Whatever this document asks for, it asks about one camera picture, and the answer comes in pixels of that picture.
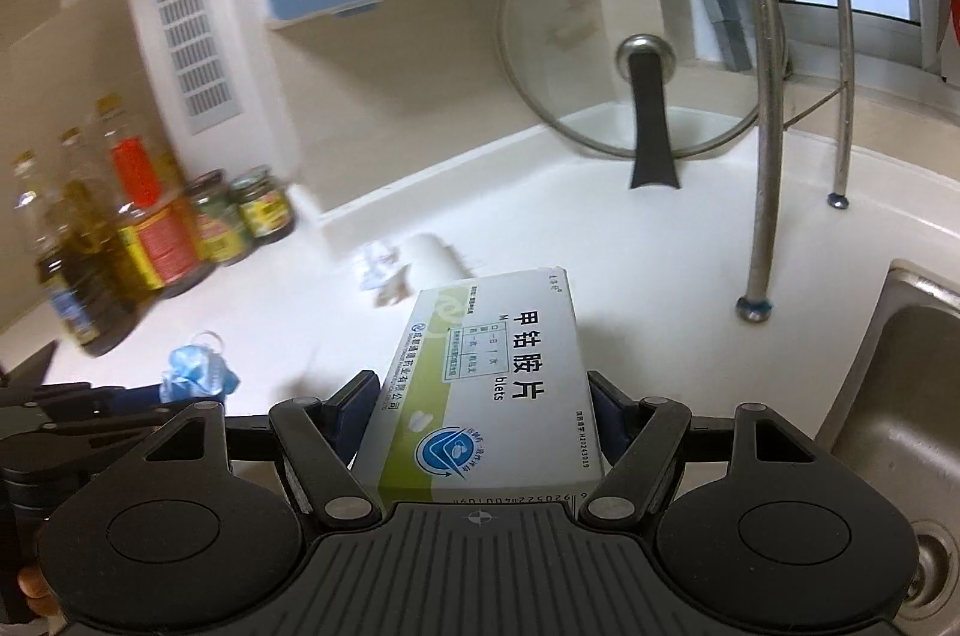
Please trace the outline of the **large dark oil bottle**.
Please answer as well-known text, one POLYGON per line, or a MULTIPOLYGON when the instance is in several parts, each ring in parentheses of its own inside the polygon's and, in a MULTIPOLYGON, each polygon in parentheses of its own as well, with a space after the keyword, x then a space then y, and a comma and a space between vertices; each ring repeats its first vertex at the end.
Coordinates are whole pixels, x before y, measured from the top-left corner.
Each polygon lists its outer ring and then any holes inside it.
POLYGON ((14 220, 25 238, 39 287, 80 349, 103 356, 130 334, 137 303, 117 280, 103 248, 80 232, 73 205, 47 182, 36 154, 12 162, 14 220))

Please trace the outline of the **red label sauce jar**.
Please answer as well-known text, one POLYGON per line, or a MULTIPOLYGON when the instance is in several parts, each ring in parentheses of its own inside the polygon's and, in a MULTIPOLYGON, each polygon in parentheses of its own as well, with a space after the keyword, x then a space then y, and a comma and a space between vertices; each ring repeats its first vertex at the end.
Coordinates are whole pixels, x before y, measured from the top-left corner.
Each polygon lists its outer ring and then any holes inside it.
POLYGON ((223 170, 206 171, 185 186, 206 255, 218 265, 236 264, 254 251, 254 240, 229 195, 223 170))

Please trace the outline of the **yellow label oil bottle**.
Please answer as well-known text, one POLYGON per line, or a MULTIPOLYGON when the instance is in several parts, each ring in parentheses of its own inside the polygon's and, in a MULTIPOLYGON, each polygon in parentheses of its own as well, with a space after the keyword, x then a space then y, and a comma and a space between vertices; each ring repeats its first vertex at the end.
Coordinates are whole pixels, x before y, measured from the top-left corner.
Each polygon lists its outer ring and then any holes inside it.
POLYGON ((109 93, 96 101, 107 161, 125 197, 119 235, 146 285, 161 298, 197 287, 215 270, 200 243, 182 189, 164 181, 142 129, 109 93))

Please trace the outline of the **stainless steel sink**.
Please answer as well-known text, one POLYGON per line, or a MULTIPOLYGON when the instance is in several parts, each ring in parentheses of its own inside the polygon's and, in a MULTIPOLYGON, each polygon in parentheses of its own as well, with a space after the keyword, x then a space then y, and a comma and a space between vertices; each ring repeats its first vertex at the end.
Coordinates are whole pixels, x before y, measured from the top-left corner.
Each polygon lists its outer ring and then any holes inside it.
POLYGON ((958 631, 958 409, 958 285, 896 260, 815 441, 914 530, 907 634, 958 631))

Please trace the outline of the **blue face mask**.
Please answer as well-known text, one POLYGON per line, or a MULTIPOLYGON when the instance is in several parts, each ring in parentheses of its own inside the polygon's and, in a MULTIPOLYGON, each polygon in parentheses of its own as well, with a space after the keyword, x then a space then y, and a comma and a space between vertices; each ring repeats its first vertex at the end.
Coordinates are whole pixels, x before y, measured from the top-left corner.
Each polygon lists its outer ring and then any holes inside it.
POLYGON ((239 388, 239 377, 224 360, 224 342, 216 332, 202 331, 189 343, 167 355, 161 377, 160 399, 165 404, 181 400, 224 400, 239 388))

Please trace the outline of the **white crumpled tissue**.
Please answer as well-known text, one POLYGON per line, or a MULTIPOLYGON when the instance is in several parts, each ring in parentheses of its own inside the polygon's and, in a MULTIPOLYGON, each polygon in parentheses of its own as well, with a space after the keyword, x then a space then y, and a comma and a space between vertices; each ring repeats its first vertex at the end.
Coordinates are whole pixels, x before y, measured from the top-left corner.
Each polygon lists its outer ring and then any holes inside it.
POLYGON ((371 295, 376 306, 397 304, 409 296, 409 264, 402 259, 400 249, 373 241, 363 248, 363 262, 361 290, 371 295))

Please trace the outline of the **yellow cap oil bottle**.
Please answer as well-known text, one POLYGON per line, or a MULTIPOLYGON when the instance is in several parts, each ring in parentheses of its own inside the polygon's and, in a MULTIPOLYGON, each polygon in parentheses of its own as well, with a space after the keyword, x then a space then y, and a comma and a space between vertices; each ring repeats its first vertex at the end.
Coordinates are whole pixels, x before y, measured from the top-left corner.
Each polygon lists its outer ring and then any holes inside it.
POLYGON ((76 210, 83 243, 109 260, 124 295, 141 308, 149 300, 149 288, 128 254, 117 226, 121 194, 78 127, 67 129, 59 142, 67 170, 64 196, 76 210))

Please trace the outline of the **white green medicine box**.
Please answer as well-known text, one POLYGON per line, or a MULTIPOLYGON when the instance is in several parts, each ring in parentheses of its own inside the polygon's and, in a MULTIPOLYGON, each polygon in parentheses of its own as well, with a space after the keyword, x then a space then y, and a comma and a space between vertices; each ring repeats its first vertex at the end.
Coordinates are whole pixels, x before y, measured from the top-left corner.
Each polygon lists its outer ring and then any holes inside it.
POLYGON ((604 471, 566 272, 420 292, 352 472, 384 508, 578 509, 604 471))

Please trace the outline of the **steel dish rack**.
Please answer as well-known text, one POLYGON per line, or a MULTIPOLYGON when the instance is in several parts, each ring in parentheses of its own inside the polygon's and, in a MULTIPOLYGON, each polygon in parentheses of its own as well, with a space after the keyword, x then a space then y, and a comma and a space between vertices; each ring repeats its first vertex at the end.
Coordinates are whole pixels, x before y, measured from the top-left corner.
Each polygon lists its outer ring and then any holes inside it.
POLYGON ((809 51, 809 43, 794 43, 789 38, 793 24, 784 18, 779 0, 750 0, 757 35, 757 190, 755 191, 754 234, 745 292, 737 299, 740 321, 763 324, 773 311, 770 299, 771 275, 775 264, 776 235, 781 207, 784 138, 789 127, 796 126, 830 101, 838 103, 835 165, 827 204, 835 210, 850 207, 850 182, 853 156, 854 99, 856 98, 856 45, 851 0, 836 0, 836 60, 838 79, 832 90, 799 115, 784 114, 784 92, 791 72, 796 70, 796 54, 809 51))

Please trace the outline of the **small green label jar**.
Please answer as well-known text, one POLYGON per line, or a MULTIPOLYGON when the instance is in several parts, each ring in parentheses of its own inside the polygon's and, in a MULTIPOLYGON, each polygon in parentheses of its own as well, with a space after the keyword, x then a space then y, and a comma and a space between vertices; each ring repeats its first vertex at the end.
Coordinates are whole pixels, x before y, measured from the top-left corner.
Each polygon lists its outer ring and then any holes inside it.
POLYGON ((293 233, 295 210, 267 165, 233 179, 229 195, 257 244, 275 243, 293 233))

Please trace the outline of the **glass pot lid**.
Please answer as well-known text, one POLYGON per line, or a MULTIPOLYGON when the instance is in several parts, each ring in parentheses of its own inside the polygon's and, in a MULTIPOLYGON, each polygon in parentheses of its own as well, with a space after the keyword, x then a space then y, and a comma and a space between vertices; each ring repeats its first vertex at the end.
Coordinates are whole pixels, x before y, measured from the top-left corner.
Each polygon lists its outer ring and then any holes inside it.
POLYGON ((675 189, 682 161, 781 129, 778 41, 755 0, 501 0, 496 15, 519 98, 574 147, 628 163, 635 189, 675 189))

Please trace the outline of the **white wall vent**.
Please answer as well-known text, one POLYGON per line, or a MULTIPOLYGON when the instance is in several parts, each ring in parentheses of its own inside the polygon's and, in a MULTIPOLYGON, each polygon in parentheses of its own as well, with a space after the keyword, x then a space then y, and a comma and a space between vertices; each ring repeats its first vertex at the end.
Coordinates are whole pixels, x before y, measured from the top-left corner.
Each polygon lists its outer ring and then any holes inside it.
POLYGON ((153 0, 192 136, 241 112, 208 0, 153 0))

